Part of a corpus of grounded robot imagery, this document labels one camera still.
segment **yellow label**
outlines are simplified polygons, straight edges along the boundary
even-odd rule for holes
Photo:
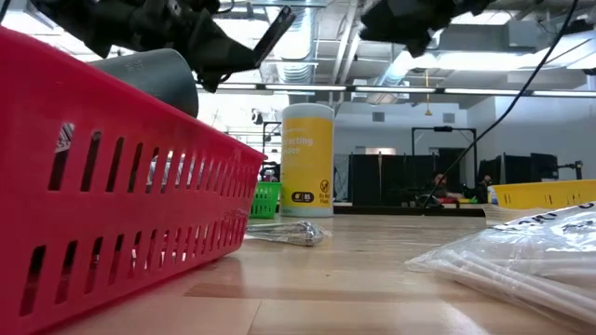
[[[321,117],[284,120],[281,141],[281,205],[331,207],[332,120]]]

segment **gray cylinder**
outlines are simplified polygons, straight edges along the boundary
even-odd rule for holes
[[[137,52],[128,56],[92,61],[89,65],[194,118],[198,115],[195,78],[186,60],[176,50]]]

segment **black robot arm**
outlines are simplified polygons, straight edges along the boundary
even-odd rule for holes
[[[381,0],[362,15],[364,40],[405,45],[413,57],[422,56],[430,33],[446,28],[451,19],[481,14],[494,0]]]
[[[173,48],[207,91],[232,73],[257,69],[295,16],[283,7],[255,49],[228,37],[211,15],[219,0],[33,0],[34,6],[106,58],[112,46]]]

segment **disinfecting wipes container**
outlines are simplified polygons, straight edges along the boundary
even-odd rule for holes
[[[333,109],[315,103],[283,111],[281,215],[333,215],[333,117]]]

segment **green basket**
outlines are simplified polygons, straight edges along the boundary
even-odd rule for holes
[[[273,219],[276,215],[280,188],[281,183],[279,182],[259,181],[257,183],[252,199],[252,219]]]

